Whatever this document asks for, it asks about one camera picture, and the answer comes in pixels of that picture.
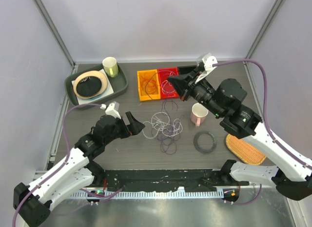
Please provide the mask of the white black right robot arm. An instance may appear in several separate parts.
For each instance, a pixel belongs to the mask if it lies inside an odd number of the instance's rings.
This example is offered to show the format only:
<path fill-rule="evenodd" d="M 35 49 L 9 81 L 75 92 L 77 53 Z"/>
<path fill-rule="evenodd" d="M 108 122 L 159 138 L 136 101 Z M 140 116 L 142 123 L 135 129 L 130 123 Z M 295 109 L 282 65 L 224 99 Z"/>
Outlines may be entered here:
<path fill-rule="evenodd" d="M 253 182 L 271 186 L 283 196 L 300 201 L 312 193 L 312 162 L 292 149 L 283 140 L 278 141 L 262 118 L 242 104 L 247 92 L 241 84 L 228 78 L 214 89 L 200 72 L 194 71 L 168 77 L 182 101 L 189 97 L 221 118 L 224 130 L 254 146 L 265 154 L 273 166 L 247 165 L 236 160 L 227 160 L 221 168 L 221 182 L 227 186 L 234 182 Z"/>

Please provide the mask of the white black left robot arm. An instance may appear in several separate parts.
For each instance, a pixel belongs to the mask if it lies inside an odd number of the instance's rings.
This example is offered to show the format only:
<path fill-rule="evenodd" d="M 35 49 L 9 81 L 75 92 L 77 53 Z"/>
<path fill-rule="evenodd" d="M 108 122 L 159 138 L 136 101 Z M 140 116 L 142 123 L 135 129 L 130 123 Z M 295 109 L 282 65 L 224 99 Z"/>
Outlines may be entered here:
<path fill-rule="evenodd" d="M 115 110 L 106 110 L 91 131 L 82 136 L 67 155 L 41 177 L 14 188 L 12 225 L 20 216 L 28 226 L 40 226 L 51 212 L 73 192 L 91 185 L 99 187 L 104 181 L 103 168 L 94 158 L 104 152 L 115 139 L 139 134 L 145 125 L 126 112 L 129 124 Z"/>

